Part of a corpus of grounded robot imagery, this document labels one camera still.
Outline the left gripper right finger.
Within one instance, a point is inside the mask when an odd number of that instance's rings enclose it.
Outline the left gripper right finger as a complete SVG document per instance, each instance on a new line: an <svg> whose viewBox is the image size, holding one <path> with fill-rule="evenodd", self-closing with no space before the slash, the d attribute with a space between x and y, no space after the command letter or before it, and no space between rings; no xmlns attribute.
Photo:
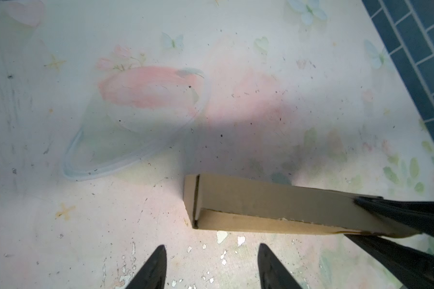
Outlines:
<svg viewBox="0 0 434 289"><path fill-rule="evenodd" d="M302 289L265 243L259 245L258 268L262 289Z"/></svg>

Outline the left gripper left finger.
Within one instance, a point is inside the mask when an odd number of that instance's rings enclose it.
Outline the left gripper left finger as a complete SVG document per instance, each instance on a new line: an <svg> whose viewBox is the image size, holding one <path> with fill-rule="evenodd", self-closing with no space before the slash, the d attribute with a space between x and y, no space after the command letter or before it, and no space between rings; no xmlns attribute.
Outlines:
<svg viewBox="0 0 434 289"><path fill-rule="evenodd" d="M166 281L166 270L166 248L161 244L135 274L126 289L163 289Z"/></svg>

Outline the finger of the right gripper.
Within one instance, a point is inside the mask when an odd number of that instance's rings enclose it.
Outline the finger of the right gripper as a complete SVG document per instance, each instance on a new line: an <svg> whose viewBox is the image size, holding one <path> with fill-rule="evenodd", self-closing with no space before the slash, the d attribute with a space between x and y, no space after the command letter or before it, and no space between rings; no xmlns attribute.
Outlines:
<svg viewBox="0 0 434 289"><path fill-rule="evenodd" d="M382 197L359 196L354 203L434 237L433 201L391 201Z"/></svg>
<svg viewBox="0 0 434 289"><path fill-rule="evenodd" d="M434 256L376 236L345 235L408 289L434 289Z"/></svg>

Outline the brown cardboard box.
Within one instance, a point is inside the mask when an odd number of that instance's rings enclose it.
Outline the brown cardboard box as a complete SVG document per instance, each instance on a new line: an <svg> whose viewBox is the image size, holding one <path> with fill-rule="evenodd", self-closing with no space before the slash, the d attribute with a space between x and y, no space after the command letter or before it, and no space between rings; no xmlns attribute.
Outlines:
<svg viewBox="0 0 434 289"><path fill-rule="evenodd" d="M406 238L418 231L355 204L354 193L202 173L184 179L183 201L196 230L359 234Z"/></svg>

